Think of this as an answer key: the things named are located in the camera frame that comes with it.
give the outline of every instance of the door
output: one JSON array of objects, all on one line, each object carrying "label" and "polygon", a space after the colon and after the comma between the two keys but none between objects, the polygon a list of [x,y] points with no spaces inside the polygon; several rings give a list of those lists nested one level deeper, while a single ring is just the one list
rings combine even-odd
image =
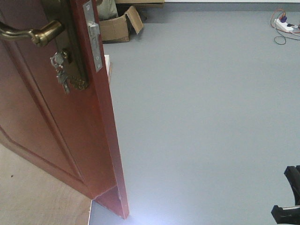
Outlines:
[{"label": "door", "polygon": [[[6,25],[41,28],[55,20],[63,28],[43,47],[30,38],[0,41],[0,142],[126,218],[128,203],[101,35],[90,41],[85,10],[92,11],[97,23],[94,0],[0,1],[0,21]],[[98,63],[95,46],[100,49]],[[69,94],[50,63],[62,49],[67,52],[62,65]]]}]

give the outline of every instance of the brass door handle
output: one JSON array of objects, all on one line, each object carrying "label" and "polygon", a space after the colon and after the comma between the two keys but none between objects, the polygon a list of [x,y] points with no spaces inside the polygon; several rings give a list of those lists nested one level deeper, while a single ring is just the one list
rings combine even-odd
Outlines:
[{"label": "brass door handle", "polygon": [[63,30],[62,24],[56,20],[51,21],[41,29],[25,30],[17,30],[0,22],[0,39],[16,41],[31,38],[32,42],[37,46],[45,46]]}]

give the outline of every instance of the wooden floor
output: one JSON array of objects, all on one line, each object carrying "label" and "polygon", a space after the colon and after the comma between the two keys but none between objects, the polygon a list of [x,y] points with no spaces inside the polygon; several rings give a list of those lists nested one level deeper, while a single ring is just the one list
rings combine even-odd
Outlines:
[{"label": "wooden floor", "polygon": [[87,225],[90,199],[0,145],[2,225]]}]

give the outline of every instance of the gray floor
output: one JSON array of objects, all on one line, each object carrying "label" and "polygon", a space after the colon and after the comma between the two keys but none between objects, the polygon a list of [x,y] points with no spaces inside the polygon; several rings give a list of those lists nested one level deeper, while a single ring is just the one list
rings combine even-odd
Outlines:
[{"label": "gray floor", "polygon": [[271,14],[150,13],[105,45],[130,216],[94,205],[92,225],[274,225],[293,205],[300,42],[275,44]]}]

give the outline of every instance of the wooden door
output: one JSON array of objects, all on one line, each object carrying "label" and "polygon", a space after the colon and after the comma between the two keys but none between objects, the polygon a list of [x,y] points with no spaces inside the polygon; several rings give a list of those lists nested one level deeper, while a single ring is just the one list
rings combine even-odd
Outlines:
[{"label": "wooden door", "polygon": [[[57,2],[71,12],[79,43],[72,46],[71,57],[80,54],[89,86],[77,90],[69,85],[70,93],[64,93],[49,60],[58,50],[54,41],[44,47],[30,39],[0,41],[0,142],[126,218],[128,204],[101,38],[103,67],[97,72],[83,11],[87,0]],[[92,4],[98,22],[94,0]],[[41,28],[48,23],[44,10],[39,0],[2,0],[0,20],[17,29]]]}]

